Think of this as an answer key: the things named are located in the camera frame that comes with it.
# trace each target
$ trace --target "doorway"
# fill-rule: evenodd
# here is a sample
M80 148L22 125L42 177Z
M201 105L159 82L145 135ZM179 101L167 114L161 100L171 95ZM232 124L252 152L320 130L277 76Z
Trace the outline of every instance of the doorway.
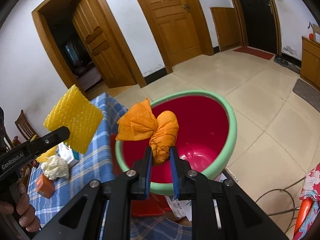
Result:
M85 94L146 82L105 0L45 0L32 16L61 79Z
M281 55L279 16L274 0L232 0L242 43Z
M200 54L213 55L199 0L138 0L167 72Z

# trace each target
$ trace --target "blue gripper pad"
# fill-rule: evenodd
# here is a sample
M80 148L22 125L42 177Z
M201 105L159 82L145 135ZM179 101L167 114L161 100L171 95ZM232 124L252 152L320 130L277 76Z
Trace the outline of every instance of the blue gripper pad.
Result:
M150 192L151 172L152 172L152 151L150 152L147 174L146 174L146 189L144 192L146 198L148 198L149 192Z
M174 195L177 198L179 198L178 173L176 169L176 164L174 162L172 148L170 148L170 169L171 169L171 177L172 177L172 184L173 184L173 192L174 192Z

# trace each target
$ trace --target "orange fabric bundle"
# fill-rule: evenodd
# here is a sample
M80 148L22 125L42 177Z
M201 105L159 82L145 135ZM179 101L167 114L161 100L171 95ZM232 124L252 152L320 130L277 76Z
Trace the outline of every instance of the orange fabric bundle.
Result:
M160 165L169 158L179 130L178 120L171 111L162 112L156 119L148 98L135 104L119 121L116 140L140 141L150 138L153 165Z

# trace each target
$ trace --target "green rim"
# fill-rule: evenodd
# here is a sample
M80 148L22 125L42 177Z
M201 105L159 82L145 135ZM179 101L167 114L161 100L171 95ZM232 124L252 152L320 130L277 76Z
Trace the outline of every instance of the green rim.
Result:
M209 97L216 100L218 103L220 103L223 106L228 116L229 132L228 132L226 143L223 146L218 157L204 171L202 171L202 174L204 174L207 178L214 179L219 175L219 173L227 165L236 145L237 122L236 122L235 113L233 112L231 105L223 97L213 92L209 92L205 90L188 90L188 91L175 93L175 94L160 98L150 103L150 105L151 107L154 107L171 99L180 98L184 96L191 96L191 95L205 96L205 97ZM122 171L127 171L129 170L129 167L127 166L123 158L122 143L123 143L122 141L116 141L116 159ZM159 195L166 195L166 196L174 195L172 183L151 182L150 191Z

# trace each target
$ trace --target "bucket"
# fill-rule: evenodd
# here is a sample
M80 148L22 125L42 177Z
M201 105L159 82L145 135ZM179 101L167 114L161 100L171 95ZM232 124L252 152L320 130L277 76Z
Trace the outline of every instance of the bucket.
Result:
M166 110L177 116L179 132L175 146L179 157L188 160L193 170L207 178L216 178L236 144L236 117L230 104L215 93L189 90L160 98L150 105L155 117ZM147 146L149 139L116 141L116 159L122 171L142 159ZM174 195L169 161L152 167L150 191Z

